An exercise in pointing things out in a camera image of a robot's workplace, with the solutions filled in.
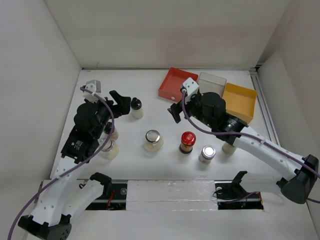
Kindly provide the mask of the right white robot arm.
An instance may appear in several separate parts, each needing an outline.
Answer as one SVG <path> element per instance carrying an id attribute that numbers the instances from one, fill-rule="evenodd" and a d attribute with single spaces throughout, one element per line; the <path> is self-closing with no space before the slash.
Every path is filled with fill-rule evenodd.
<path id="1" fill-rule="evenodd" d="M 226 102 L 214 92 L 192 95 L 183 93 L 182 100 L 168 109 L 174 121 L 181 121 L 180 114 L 189 121 L 195 118 L 210 128 L 206 131 L 196 124 L 199 131 L 216 136 L 219 140 L 242 149 L 276 170 L 281 176 L 276 184 L 284 197 L 296 204 L 304 204 L 320 174 L 319 160 L 309 154 L 301 156 L 290 152 L 260 136 L 243 120 L 226 111 Z"/>

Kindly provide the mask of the black-capped white bottle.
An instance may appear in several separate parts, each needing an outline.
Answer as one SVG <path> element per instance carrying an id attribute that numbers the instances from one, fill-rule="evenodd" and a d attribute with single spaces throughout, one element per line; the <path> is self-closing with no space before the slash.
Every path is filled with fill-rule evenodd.
<path id="1" fill-rule="evenodd" d="M 144 111 L 142 107 L 142 102 L 137 97 L 133 97 L 130 102 L 131 115 L 135 119 L 141 119 L 144 116 Z"/>

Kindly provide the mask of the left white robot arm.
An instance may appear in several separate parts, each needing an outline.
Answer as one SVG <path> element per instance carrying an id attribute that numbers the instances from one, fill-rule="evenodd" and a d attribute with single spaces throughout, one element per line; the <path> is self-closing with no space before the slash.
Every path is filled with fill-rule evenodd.
<path id="1" fill-rule="evenodd" d="M 54 178 L 33 198 L 41 195 L 36 207 L 28 215 L 19 214 L 16 222 L 20 228 L 41 240 L 66 240 L 71 233 L 72 221 L 96 198 L 111 194 L 112 179 L 94 173 L 80 194 L 72 201 L 68 195 L 89 161 L 107 145 L 99 139 L 107 123 L 115 129 L 115 119 L 130 113 L 129 96 L 110 91 L 112 99 L 84 90 L 85 100 L 73 118 L 74 126 L 61 150 Z"/>

